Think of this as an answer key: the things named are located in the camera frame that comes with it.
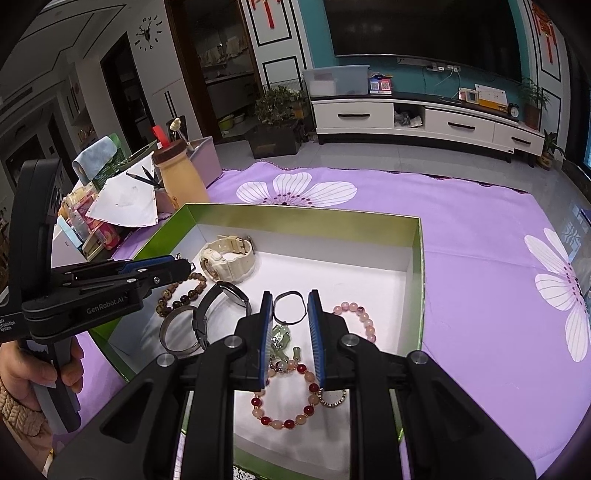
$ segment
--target potted plant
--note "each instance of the potted plant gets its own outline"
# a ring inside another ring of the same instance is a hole
[[[295,155],[302,142],[302,125],[294,114],[301,93],[284,86],[270,88],[256,101],[261,125],[246,133],[252,155],[259,158]]]
[[[532,79],[523,77],[519,86],[519,98],[524,103],[525,124],[539,131],[542,110],[547,109],[550,97]]]
[[[544,130],[544,150],[542,151],[542,156],[538,157],[538,164],[546,170],[551,169],[552,162],[554,161],[554,152],[556,150],[564,156],[564,150],[556,143],[557,139],[558,133],[548,133]]]

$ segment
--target doorway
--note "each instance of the doorway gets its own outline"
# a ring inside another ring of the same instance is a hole
[[[125,33],[100,61],[105,83],[121,130],[132,152],[155,140],[154,119],[135,68]]]
[[[261,79],[238,0],[166,0],[183,76],[204,136],[243,140]]]

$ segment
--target drawer handle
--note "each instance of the drawer handle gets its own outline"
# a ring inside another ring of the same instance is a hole
[[[339,113],[339,118],[369,118],[369,113]]]
[[[462,124],[455,124],[453,122],[448,122],[447,123],[450,127],[456,127],[456,128],[465,128],[466,130],[476,130],[476,127],[472,127],[470,125],[462,125]]]
[[[517,138],[517,137],[511,137],[511,139],[514,140],[514,141],[516,141],[516,142],[523,143],[525,145],[531,145],[531,142],[528,142],[526,140],[522,140],[522,139]]]

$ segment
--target red bead bracelet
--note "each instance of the red bead bracelet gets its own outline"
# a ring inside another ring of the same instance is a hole
[[[253,406],[252,415],[256,419],[260,420],[264,426],[271,426],[275,430],[281,430],[284,428],[292,430],[297,425],[303,425],[304,423],[306,423],[308,417],[311,417],[314,414],[314,406],[320,403],[320,399],[317,395],[317,393],[320,391],[320,386],[316,383],[316,377],[314,376],[314,374],[312,372],[309,372],[308,368],[304,364],[297,365],[295,369],[298,371],[298,373],[304,375],[304,378],[310,384],[308,385],[308,390],[311,392],[311,395],[308,397],[308,405],[304,407],[304,413],[296,415],[295,420],[288,419],[286,421],[273,420],[272,418],[265,416],[265,411],[261,408],[261,397],[265,394],[265,390],[261,390],[260,392],[255,393],[254,398],[251,400],[251,404]],[[274,377],[276,374],[277,372],[274,369],[269,369],[269,378]]]

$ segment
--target brown bottle cap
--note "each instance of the brown bottle cap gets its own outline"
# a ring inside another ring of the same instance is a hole
[[[187,151],[187,142],[185,140],[176,140],[172,142],[168,147],[159,148],[152,154],[152,161],[154,165],[160,165],[161,163],[170,160],[171,158],[180,155]]]

